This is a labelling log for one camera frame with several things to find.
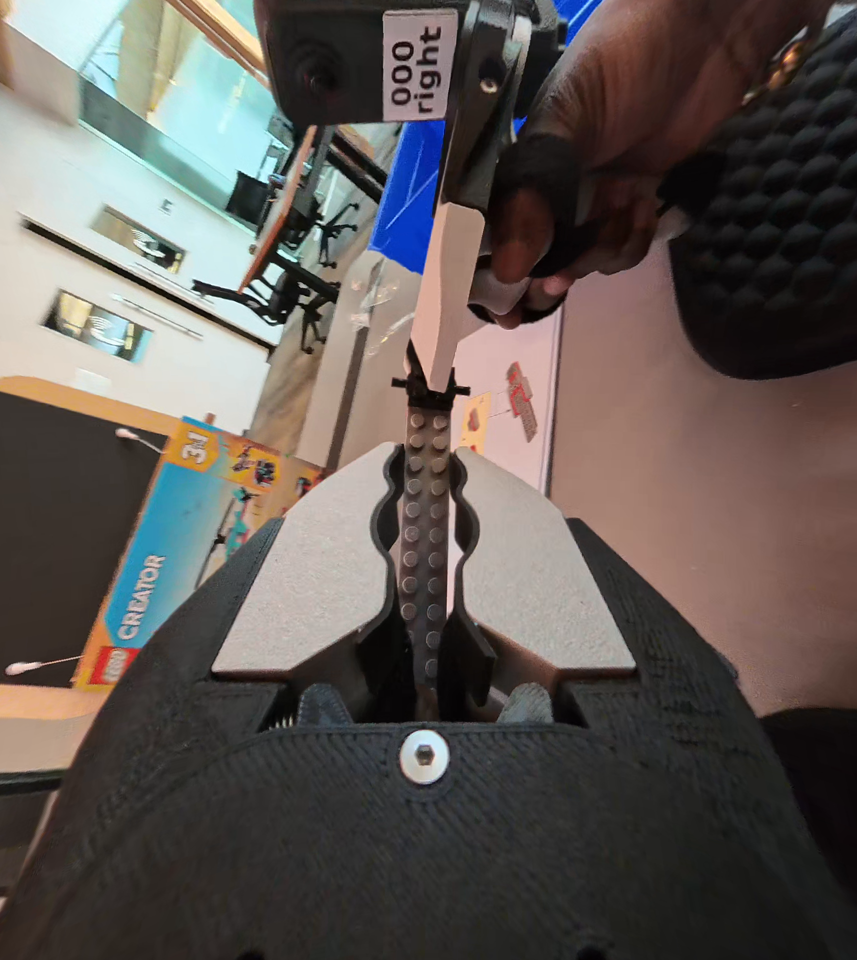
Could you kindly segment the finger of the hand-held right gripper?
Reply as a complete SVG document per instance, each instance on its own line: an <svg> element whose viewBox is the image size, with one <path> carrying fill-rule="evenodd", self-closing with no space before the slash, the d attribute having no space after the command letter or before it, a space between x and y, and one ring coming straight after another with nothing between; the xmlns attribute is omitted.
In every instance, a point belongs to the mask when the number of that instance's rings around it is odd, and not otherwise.
<svg viewBox="0 0 857 960"><path fill-rule="evenodd" d="M483 213L443 201L433 220L410 342L426 386L448 389L483 242Z"/></svg>

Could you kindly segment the black lego axle piece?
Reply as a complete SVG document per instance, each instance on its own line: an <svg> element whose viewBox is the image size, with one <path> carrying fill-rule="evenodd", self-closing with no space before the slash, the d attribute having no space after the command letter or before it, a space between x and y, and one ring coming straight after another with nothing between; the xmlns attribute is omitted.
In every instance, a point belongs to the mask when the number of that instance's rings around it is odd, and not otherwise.
<svg viewBox="0 0 857 960"><path fill-rule="evenodd" d="M414 370L411 370L404 378L392 377L391 386L405 391L408 408L438 411L445 414L451 413L457 398L469 398L472 395L469 386L462 386L457 383L454 368L449 371L445 390L432 390L428 386L424 375Z"/></svg>

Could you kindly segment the clear plastic bag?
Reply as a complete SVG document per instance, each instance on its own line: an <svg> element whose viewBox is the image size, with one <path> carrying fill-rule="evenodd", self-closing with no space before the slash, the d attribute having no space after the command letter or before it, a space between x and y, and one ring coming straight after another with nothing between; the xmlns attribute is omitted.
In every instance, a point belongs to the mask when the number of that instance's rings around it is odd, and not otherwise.
<svg viewBox="0 0 857 960"><path fill-rule="evenodd" d="M421 278L395 269L384 260L363 280L351 283L357 304L350 306L350 332L361 343L362 357L403 354L409 342Z"/></svg>

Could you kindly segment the black panel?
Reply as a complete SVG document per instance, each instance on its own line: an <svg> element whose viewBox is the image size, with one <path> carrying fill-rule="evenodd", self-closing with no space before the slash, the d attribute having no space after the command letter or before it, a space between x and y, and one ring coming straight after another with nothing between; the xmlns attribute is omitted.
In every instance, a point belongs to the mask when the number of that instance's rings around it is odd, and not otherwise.
<svg viewBox="0 0 857 960"><path fill-rule="evenodd" d="M105 419L0 391L0 684L66 688L160 455Z"/></svg>

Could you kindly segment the long grey lego plate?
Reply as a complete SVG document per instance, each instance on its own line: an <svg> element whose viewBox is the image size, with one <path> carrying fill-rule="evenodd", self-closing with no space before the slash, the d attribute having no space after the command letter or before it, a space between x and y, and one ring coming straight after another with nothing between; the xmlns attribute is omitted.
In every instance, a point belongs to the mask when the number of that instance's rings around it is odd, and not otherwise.
<svg viewBox="0 0 857 960"><path fill-rule="evenodd" d="M450 447L448 412L408 407L398 589L412 650L418 719L438 716L439 651L448 609Z"/></svg>

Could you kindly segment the glass railing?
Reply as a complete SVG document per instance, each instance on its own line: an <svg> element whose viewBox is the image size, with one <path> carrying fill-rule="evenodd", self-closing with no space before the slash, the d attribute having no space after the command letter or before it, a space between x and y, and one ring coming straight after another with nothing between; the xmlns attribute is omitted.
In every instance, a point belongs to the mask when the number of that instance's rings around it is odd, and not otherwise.
<svg viewBox="0 0 857 960"><path fill-rule="evenodd" d="M218 210L292 149L269 90L168 2L122 3L79 74L83 124Z"/></svg>

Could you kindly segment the wooden office desk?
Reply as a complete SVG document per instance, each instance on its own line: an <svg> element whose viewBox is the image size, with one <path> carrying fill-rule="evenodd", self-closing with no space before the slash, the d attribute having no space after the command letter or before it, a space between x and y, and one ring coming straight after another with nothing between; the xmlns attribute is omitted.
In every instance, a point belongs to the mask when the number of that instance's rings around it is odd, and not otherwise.
<svg viewBox="0 0 857 960"><path fill-rule="evenodd" d="M378 206L387 185L388 173L362 148L362 139L349 126L308 126L291 153L281 185L267 203L267 211L254 242L251 263L237 291L262 279L268 267L275 265L291 271L301 282L316 291L321 281L311 279L296 261L284 257L295 254L318 219L328 220L317 187L325 170L332 169L350 187ZM355 200L345 202L342 207Z"/></svg>

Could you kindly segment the blue plastic bin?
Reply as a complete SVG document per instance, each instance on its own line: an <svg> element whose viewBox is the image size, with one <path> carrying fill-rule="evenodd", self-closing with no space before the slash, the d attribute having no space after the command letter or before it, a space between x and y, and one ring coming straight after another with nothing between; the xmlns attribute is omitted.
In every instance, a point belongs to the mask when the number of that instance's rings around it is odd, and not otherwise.
<svg viewBox="0 0 857 960"><path fill-rule="evenodd" d="M425 269L434 222L444 120L404 124L368 249L411 273Z"/></svg>

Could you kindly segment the interior wall window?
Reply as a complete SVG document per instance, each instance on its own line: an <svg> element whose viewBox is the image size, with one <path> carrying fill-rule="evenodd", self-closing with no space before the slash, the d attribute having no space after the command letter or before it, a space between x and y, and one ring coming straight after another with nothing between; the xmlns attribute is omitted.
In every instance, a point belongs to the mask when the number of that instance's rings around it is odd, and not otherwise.
<svg viewBox="0 0 857 960"><path fill-rule="evenodd" d="M134 320L66 291L54 295L40 325L100 354L133 364L142 361L154 336Z"/></svg>
<svg viewBox="0 0 857 960"><path fill-rule="evenodd" d="M110 206L103 206L99 210L90 228L159 270L170 274L178 274L181 270L186 255L182 246Z"/></svg>

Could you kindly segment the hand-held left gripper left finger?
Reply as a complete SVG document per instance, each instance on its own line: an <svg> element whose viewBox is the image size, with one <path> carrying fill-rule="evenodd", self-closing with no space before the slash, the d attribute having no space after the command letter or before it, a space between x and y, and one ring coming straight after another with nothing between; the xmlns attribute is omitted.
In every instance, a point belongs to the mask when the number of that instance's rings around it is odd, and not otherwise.
<svg viewBox="0 0 857 960"><path fill-rule="evenodd" d="M385 442L286 514L211 666L218 678L383 687L408 640L391 549L404 451Z"/></svg>

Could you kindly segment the open instruction booklet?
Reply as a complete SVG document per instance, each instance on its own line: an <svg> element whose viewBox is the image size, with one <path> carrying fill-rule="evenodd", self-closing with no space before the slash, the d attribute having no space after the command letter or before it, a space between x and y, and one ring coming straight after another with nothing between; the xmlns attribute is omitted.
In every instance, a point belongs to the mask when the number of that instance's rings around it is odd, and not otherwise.
<svg viewBox="0 0 857 960"><path fill-rule="evenodd" d="M467 396L454 402L453 450L485 456L542 494L552 464L564 309L505 330L477 324L459 343L454 372Z"/></svg>

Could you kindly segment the lego set box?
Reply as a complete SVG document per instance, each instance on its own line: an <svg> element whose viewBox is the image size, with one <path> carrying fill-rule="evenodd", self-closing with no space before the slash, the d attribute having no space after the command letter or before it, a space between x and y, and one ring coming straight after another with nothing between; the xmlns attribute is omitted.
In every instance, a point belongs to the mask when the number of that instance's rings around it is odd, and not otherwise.
<svg viewBox="0 0 857 960"><path fill-rule="evenodd" d="M170 616L324 468L185 416L168 438L72 685L109 690Z"/></svg>

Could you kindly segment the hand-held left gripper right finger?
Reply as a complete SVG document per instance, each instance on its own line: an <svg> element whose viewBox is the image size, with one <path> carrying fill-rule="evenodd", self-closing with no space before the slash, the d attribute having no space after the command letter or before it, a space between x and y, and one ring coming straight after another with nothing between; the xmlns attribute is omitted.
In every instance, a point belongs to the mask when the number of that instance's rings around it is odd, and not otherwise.
<svg viewBox="0 0 857 960"><path fill-rule="evenodd" d="M444 629L444 693L500 707L519 686L626 679L637 662L566 518L483 455L451 455L458 559Z"/></svg>

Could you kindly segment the person's right hand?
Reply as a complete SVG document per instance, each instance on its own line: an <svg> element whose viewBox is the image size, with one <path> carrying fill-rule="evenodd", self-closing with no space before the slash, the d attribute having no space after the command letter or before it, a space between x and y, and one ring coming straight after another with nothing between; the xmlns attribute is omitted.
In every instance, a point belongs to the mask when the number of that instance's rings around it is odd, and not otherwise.
<svg viewBox="0 0 857 960"><path fill-rule="evenodd" d="M771 62L831 1L602 2L557 61L488 205L490 271L515 301L483 294L506 330L555 311L590 274L628 271L659 226L657 188L732 116Z"/></svg>

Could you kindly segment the black office chair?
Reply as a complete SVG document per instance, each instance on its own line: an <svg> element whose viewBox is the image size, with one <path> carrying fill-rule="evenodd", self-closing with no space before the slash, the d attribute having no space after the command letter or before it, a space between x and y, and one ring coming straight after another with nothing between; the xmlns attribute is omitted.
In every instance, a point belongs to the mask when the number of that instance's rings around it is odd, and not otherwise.
<svg viewBox="0 0 857 960"><path fill-rule="evenodd" d="M327 220L318 219L309 228L307 236L317 240L317 265L323 269L335 268L338 261L332 257L331 246L342 234L356 234L359 227L355 222L346 220L350 213L359 213L361 205L357 201L345 203Z"/></svg>
<svg viewBox="0 0 857 960"><path fill-rule="evenodd" d="M259 295L252 285L239 292L198 279L191 282L190 289L202 296L244 306L270 327L284 326L299 308L302 311L300 350L308 355L315 352L307 339L309 331L314 342L326 344L327 338L320 333L318 324L322 308L338 301L341 286L339 282L322 280L321 290L316 291L301 282L300 277L290 270L284 270L274 284L267 283L264 278L259 281L270 290L268 297Z"/></svg>

